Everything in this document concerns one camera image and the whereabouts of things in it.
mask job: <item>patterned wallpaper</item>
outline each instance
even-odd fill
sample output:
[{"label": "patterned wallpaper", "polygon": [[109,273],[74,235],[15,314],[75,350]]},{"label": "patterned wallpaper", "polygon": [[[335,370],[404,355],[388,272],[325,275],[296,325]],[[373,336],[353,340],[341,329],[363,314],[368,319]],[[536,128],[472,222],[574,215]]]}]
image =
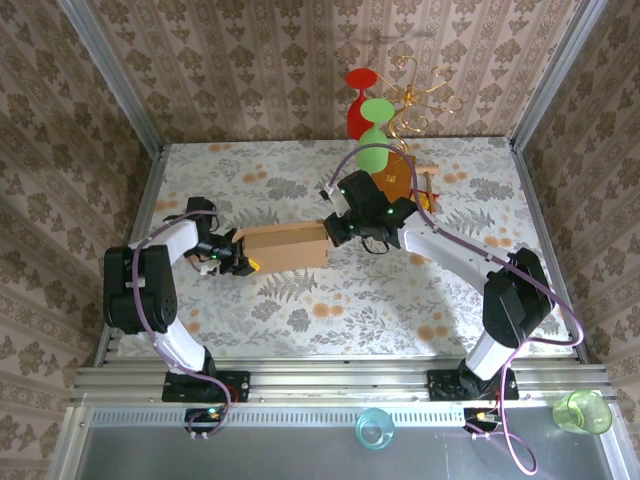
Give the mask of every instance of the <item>patterned wallpaper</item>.
[{"label": "patterned wallpaper", "polygon": [[610,1],[525,159],[590,352],[640,452],[640,1]]},{"label": "patterned wallpaper", "polygon": [[[343,78],[368,66],[404,86],[394,63],[451,67],[466,102],[425,134],[512,131],[578,0],[90,0],[165,143],[346,135]],[[378,82],[373,93],[391,97]]]},{"label": "patterned wallpaper", "polygon": [[0,478],[44,478],[149,159],[55,1],[0,2]]}]

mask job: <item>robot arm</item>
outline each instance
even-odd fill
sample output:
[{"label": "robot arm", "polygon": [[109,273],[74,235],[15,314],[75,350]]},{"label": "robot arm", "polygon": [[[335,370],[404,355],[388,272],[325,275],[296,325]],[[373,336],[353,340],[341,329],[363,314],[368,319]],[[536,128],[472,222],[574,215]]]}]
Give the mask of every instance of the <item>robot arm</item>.
[{"label": "robot arm", "polygon": [[[497,372],[549,314],[553,302],[517,275],[443,234],[449,232],[460,237],[434,217],[429,217],[433,225],[428,225],[414,202],[399,198],[391,204],[362,171],[347,176],[338,183],[338,188],[324,196],[336,207],[336,213],[325,220],[334,246],[354,237],[373,238],[433,259],[484,296],[485,331],[461,362],[456,375],[458,384],[452,389],[459,391],[458,396],[470,398],[478,398],[488,388],[492,389]],[[548,287],[540,261],[530,250],[523,248],[514,254],[469,237],[464,241],[512,263]]]},{"label": "robot arm", "polygon": [[[187,212],[212,211],[213,203],[195,197],[187,203]],[[198,255],[209,266],[210,273],[249,275],[256,270],[243,255],[242,243],[233,243],[236,230],[226,235],[211,232],[212,216],[195,214],[172,225],[151,240],[140,255],[139,286],[145,316],[155,333],[155,347],[166,357],[170,372],[184,375],[182,367],[193,372],[215,376],[213,359],[205,347],[196,342],[177,317],[177,296],[171,266],[181,257]],[[133,250],[111,248],[105,253],[104,312],[109,326],[125,334],[143,332],[135,308],[132,289]]]}]

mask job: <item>green cup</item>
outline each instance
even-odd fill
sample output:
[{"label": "green cup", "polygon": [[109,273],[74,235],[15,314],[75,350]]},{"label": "green cup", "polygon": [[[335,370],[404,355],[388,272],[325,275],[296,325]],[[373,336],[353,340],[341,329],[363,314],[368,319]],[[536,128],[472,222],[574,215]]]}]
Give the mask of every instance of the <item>green cup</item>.
[{"label": "green cup", "polygon": [[596,392],[576,390],[553,407],[553,420],[567,432],[600,435],[611,428],[613,417]]},{"label": "green cup", "polygon": [[[396,111],[393,104],[384,98],[370,98],[360,107],[360,113],[365,120],[373,123],[373,127],[364,132],[358,141],[358,145],[383,143],[389,145],[389,139],[380,129],[379,124],[387,123],[393,118]],[[367,148],[356,154],[358,168],[367,173],[378,173],[387,167],[389,150],[386,148]]]}]

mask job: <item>cardboard box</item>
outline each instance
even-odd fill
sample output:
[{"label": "cardboard box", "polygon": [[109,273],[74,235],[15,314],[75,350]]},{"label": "cardboard box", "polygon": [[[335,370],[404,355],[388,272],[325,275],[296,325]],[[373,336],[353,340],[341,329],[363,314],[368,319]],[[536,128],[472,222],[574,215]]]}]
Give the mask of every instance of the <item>cardboard box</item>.
[{"label": "cardboard box", "polygon": [[329,261],[329,237],[322,220],[241,228],[233,241],[241,238],[244,254],[260,266],[256,273],[326,267]]}]

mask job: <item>orange object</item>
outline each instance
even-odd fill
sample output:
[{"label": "orange object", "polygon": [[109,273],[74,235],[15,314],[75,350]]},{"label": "orange object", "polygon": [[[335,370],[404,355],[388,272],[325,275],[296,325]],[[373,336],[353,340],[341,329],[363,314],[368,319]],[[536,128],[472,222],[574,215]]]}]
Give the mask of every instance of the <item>orange object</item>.
[{"label": "orange object", "polygon": [[[408,155],[408,157],[415,165],[416,157],[413,155]],[[438,198],[438,195],[434,195],[431,191],[431,178],[429,175],[435,175],[439,172],[440,167],[438,165],[416,165],[416,173],[418,175],[424,174],[427,179],[427,191],[424,192],[426,205],[422,203],[422,199],[421,203],[431,213],[435,213],[435,199]],[[392,203],[400,197],[412,198],[411,169],[407,162],[404,161],[404,158],[395,152],[389,153],[389,161],[386,168],[381,172],[372,174],[371,178]]]},{"label": "orange object", "polygon": [[[416,163],[416,157],[408,155]],[[384,192],[391,203],[400,197],[409,198],[411,188],[411,169],[407,162],[395,152],[389,153],[389,161],[384,170],[371,175],[376,186]]]}]

